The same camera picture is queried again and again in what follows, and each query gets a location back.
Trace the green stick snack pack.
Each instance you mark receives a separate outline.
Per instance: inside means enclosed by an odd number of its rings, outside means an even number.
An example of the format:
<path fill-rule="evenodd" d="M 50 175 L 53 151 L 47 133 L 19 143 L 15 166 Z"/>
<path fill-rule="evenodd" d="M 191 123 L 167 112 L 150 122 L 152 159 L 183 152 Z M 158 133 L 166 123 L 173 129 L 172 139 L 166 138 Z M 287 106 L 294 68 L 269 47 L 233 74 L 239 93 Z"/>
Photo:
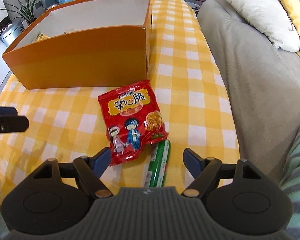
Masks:
<path fill-rule="evenodd" d="M 144 187 L 163 187 L 166 178 L 166 168 L 170 156 L 171 143 L 163 140 L 157 143 L 152 152 L 146 173 Z"/>

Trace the red cartoon noodle snack bag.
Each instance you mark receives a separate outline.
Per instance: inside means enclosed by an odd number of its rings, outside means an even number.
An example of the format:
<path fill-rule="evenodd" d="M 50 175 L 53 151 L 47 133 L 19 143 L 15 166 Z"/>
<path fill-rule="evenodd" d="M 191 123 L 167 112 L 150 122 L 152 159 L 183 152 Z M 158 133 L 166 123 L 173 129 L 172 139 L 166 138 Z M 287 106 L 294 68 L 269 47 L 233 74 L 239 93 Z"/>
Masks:
<path fill-rule="evenodd" d="M 110 90 L 98 96 L 106 135 L 110 142 L 110 165 L 139 157 L 146 145 L 167 139 L 160 108 L 148 80 Z"/>

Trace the yellow biscuit snack bag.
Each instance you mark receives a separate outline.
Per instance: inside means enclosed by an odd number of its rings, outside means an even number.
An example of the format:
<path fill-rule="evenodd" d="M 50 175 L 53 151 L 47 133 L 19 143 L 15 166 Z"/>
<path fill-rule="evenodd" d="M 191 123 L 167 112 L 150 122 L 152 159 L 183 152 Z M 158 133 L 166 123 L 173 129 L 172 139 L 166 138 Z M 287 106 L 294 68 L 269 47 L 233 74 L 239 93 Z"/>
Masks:
<path fill-rule="evenodd" d="M 39 41 L 43 41 L 43 40 L 47 40 L 47 39 L 49 39 L 50 37 L 49 36 L 47 36 L 47 35 L 45 35 L 44 33 L 41 33 L 41 32 L 39 32 L 36 36 L 35 36 L 35 38 L 33 39 L 33 43 L 36 43 L 36 42 L 39 42 Z"/>

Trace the silver trash bin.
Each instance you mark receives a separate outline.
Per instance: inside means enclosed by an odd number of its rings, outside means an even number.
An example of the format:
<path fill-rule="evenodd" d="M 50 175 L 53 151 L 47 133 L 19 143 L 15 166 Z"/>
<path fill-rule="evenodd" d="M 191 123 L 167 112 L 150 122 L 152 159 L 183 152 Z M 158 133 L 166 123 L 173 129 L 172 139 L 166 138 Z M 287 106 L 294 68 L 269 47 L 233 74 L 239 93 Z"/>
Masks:
<path fill-rule="evenodd" d="M 1 41 L 6 47 L 9 47 L 13 41 L 24 31 L 21 21 L 10 24 L 0 35 Z"/>

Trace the striped pyjama leg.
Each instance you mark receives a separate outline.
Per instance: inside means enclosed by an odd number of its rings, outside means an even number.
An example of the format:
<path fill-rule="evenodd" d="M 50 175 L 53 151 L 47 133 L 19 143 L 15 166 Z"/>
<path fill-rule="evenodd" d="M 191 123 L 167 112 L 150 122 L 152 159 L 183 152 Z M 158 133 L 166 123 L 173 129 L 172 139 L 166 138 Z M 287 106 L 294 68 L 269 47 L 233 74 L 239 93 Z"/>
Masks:
<path fill-rule="evenodd" d="M 293 239 L 300 239 L 300 129 L 287 155 L 280 189 L 293 204 L 293 215 L 286 231 Z"/>

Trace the potted long-leaf plant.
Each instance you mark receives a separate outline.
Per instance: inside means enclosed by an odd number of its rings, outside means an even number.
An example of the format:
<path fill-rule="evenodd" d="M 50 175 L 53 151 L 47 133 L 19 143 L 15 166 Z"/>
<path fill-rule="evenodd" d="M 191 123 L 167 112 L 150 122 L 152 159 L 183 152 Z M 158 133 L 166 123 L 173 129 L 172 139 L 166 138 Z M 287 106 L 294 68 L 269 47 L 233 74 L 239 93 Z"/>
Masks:
<path fill-rule="evenodd" d="M 16 5 L 4 2 L 5 7 L 0 10 L 6 11 L 8 14 L 12 14 L 12 16 L 10 16 L 11 22 L 20 20 L 25 21 L 27 25 L 30 25 L 37 19 L 34 11 L 36 3 L 39 1 L 41 0 L 17 0 Z"/>

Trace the beige sofa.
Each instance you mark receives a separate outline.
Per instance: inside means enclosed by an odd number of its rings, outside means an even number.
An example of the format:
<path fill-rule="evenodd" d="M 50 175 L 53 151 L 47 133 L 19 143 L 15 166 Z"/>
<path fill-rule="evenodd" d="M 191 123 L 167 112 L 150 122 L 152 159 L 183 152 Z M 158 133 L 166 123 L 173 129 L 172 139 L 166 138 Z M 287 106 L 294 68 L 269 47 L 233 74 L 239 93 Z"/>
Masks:
<path fill-rule="evenodd" d="M 207 0 L 198 21 L 230 99 L 242 158 L 274 182 L 300 127 L 300 57 L 275 49 L 225 0 Z"/>

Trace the orange cardboard box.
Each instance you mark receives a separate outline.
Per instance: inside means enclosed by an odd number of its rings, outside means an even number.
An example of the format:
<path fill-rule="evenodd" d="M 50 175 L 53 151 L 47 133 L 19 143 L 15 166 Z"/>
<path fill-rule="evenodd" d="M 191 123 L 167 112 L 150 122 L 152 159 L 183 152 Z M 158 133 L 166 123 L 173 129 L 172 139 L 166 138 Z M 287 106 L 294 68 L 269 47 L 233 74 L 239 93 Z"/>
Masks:
<path fill-rule="evenodd" d="M 50 38 L 33 43 L 39 33 Z M 30 24 L 3 59 L 27 89 L 121 87 L 147 79 L 151 0 L 75 0 Z"/>

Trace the small waste basket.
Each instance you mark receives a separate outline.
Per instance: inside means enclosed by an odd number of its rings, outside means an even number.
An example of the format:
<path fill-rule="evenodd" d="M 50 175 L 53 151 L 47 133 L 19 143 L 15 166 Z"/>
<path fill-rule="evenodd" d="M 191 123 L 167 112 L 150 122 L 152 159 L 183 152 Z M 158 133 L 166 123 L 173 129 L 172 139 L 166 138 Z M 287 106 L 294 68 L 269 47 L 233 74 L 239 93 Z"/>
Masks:
<path fill-rule="evenodd" d="M 192 10 L 197 14 L 198 11 L 200 10 L 200 5 L 196 4 L 196 3 L 192 3 L 192 2 L 186 2 L 191 8 Z"/>

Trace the white cushion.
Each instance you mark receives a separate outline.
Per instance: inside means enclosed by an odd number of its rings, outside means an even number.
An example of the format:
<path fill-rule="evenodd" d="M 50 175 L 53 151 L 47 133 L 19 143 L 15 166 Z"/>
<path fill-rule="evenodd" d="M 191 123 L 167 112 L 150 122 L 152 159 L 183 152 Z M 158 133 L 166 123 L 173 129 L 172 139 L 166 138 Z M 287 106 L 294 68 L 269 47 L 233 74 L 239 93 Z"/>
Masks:
<path fill-rule="evenodd" d="M 250 25 L 263 33 L 275 49 L 296 53 L 300 38 L 279 0 L 225 0 Z"/>

